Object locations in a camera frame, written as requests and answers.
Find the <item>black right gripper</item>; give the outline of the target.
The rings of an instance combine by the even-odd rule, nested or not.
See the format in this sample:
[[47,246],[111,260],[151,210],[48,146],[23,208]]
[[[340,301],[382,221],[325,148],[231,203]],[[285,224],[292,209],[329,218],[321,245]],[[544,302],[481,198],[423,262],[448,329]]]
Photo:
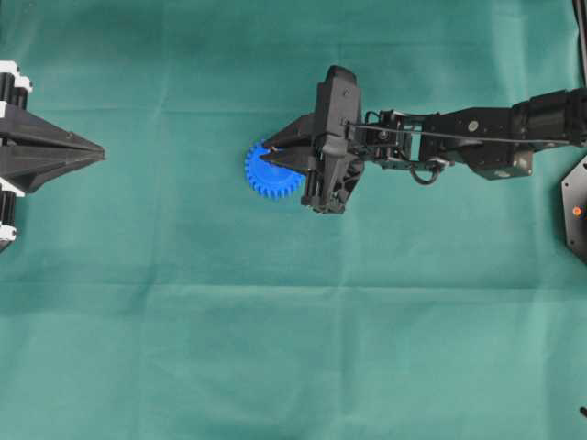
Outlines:
[[351,71],[332,65],[317,86],[314,113],[302,115],[265,140],[275,146],[260,158],[271,165],[308,175],[302,204],[320,214],[344,213],[364,172],[353,152],[353,126],[360,122],[361,91]]

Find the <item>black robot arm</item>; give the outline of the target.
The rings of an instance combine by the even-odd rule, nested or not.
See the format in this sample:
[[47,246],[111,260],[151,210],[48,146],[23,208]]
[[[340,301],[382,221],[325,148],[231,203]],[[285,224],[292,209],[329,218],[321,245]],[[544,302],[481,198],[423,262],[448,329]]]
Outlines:
[[[1,245],[17,238],[17,200],[46,182],[105,159],[99,145],[27,109],[33,86],[12,60],[1,64]],[[304,189],[301,202],[339,215],[367,163],[406,171],[428,186],[463,164],[487,180],[526,177],[542,150],[586,143],[584,89],[542,94],[509,107],[411,115],[363,112],[356,76],[332,66],[316,106],[251,147],[244,170],[259,195],[278,199]]]

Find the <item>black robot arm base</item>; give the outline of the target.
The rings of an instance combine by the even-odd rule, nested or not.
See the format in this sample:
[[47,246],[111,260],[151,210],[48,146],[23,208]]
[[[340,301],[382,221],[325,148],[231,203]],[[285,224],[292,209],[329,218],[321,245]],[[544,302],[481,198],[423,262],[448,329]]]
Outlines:
[[566,245],[583,263],[587,259],[586,179],[586,158],[583,157],[560,184]]

